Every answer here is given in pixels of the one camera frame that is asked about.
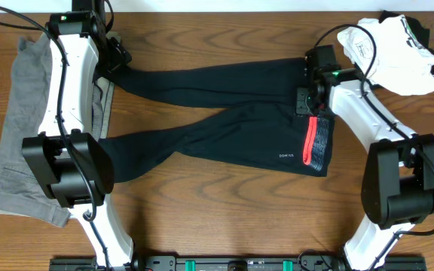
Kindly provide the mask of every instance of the red stripe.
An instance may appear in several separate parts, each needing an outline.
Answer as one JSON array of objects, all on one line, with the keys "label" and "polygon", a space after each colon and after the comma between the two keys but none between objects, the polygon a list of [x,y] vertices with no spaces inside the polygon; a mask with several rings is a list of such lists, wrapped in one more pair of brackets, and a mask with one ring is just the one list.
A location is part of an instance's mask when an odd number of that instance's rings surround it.
[{"label": "red stripe", "polygon": [[309,117],[309,127],[307,128],[306,142],[304,143],[304,150],[302,152],[302,161],[304,165],[309,165],[314,146],[314,139],[316,138],[317,131],[317,117]]}]

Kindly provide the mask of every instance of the wooden surface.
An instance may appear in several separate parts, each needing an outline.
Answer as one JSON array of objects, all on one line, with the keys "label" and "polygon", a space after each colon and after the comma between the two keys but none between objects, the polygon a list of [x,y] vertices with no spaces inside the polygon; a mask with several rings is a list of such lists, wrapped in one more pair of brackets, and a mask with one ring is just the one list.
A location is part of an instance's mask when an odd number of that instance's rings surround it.
[{"label": "wooden surface", "polygon": [[[431,28],[434,13],[407,13]],[[208,65],[303,56],[327,29],[379,13],[116,14],[114,30],[131,52],[132,67],[190,69]],[[32,14],[38,22],[46,14]],[[19,22],[8,16],[0,19]],[[0,135],[18,37],[38,33],[0,26]],[[325,43],[332,43],[328,38]],[[337,49],[339,61],[349,60]],[[378,96],[402,122],[434,133],[434,93]],[[219,110],[183,108],[116,89],[110,136],[193,123]],[[359,198],[366,153],[337,120],[327,178],[253,169],[174,154],[134,181],[115,185],[125,229],[140,251],[180,255],[298,254],[335,251],[363,217]],[[416,227],[434,227],[434,215]],[[434,270],[434,236],[406,236],[393,253],[422,254]],[[45,270],[58,255],[92,255],[77,221],[64,229],[34,218],[0,215],[0,270]]]}]

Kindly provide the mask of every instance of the black fabric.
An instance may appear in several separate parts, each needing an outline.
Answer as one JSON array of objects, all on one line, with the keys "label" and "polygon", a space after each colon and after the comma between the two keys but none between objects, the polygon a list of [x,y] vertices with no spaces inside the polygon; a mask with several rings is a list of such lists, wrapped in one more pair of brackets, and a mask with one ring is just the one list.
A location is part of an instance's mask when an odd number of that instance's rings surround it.
[{"label": "black fabric", "polygon": [[[390,11],[383,11],[380,18],[378,19],[379,23],[382,23],[385,19],[390,17],[397,17],[401,14],[397,14]],[[405,16],[406,22],[408,22],[408,25],[413,32],[414,37],[420,42],[421,45],[423,45],[430,53],[434,55],[434,50],[432,48],[429,48],[429,35],[431,33],[431,30],[424,28],[420,21],[413,18]],[[431,74],[434,75],[434,65],[431,67]]]},{"label": "black fabric", "polygon": [[200,122],[138,132],[99,143],[112,158],[115,181],[129,181],[174,151],[244,166],[326,176],[334,119],[329,119],[323,165],[304,165],[309,118],[295,111],[297,86],[306,86],[303,59],[279,59],[171,72],[123,68],[107,79],[129,93],[174,105],[229,108]]}]

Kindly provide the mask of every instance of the gray towel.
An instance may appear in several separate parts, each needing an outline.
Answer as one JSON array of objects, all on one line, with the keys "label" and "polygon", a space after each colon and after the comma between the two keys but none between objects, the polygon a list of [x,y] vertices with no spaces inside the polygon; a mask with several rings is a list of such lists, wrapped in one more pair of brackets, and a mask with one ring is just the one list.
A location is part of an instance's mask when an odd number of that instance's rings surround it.
[{"label": "gray towel", "polygon": [[[50,42],[42,35],[37,42],[20,38],[18,55],[11,69],[11,92],[0,141],[0,214],[39,218],[58,227],[70,214],[55,199],[48,199],[21,154],[25,137],[38,134],[46,110],[51,80]],[[95,139],[108,131],[114,84],[99,79],[93,92]]]}]

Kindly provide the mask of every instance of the crumpled white cloth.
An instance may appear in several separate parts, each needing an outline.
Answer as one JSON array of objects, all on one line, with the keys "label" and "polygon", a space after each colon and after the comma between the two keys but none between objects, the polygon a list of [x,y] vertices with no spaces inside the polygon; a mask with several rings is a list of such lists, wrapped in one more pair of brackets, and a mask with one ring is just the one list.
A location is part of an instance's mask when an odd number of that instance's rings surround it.
[{"label": "crumpled white cloth", "polygon": [[[414,37],[404,15],[382,23],[365,18],[358,25],[368,30],[376,43],[376,60],[368,75],[373,84],[402,96],[434,91],[434,56]],[[338,40],[344,54],[365,72],[373,57],[373,45],[366,33],[350,27],[338,33]]]}]

